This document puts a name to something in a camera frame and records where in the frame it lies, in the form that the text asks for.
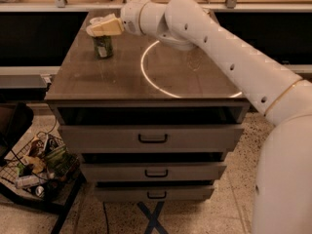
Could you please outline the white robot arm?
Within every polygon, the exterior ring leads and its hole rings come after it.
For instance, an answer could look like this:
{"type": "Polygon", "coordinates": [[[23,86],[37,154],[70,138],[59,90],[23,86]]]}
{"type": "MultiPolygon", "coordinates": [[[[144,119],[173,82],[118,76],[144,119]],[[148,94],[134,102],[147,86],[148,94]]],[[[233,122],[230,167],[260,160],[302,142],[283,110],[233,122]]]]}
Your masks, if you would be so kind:
{"type": "Polygon", "coordinates": [[[252,234],[312,234],[312,84],[215,22],[194,0],[129,0],[91,23],[93,37],[128,31],[202,49],[274,125],[261,148],[252,234]]]}

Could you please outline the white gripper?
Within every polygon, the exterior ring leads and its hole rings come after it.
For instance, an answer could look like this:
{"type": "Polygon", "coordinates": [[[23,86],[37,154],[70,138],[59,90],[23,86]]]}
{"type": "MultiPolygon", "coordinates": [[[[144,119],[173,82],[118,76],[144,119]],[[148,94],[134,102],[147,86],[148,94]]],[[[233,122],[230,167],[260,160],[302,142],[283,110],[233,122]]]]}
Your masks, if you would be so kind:
{"type": "Polygon", "coordinates": [[[142,35],[140,15],[148,2],[149,0],[125,0],[120,12],[123,25],[116,19],[115,14],[109,14],[105,17],[91,18],[86,31],[92,37],[114,36],[122,34],[125,28],[129,33],[142,35]]]}

